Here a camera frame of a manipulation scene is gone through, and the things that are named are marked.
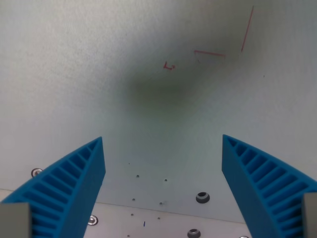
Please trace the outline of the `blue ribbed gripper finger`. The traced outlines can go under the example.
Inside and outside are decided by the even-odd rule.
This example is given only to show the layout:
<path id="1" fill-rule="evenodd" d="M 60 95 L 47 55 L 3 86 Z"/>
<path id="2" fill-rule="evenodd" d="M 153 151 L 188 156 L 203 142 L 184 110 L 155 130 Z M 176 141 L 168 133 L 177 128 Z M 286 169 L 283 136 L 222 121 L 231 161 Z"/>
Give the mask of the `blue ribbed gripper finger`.
<path id="1" fill-rule="evenodd" d="M 106 174 L 101 137 L 45 168 L 2 204 L 27 203 L 33 238 L 82 238 Z"/>
<path id="2" fill-rule="evenodd" d="M 254 238 L 302 238 L 302 199 L 317 182 L 280 159 L 228 135 L 222 172 Z"/>

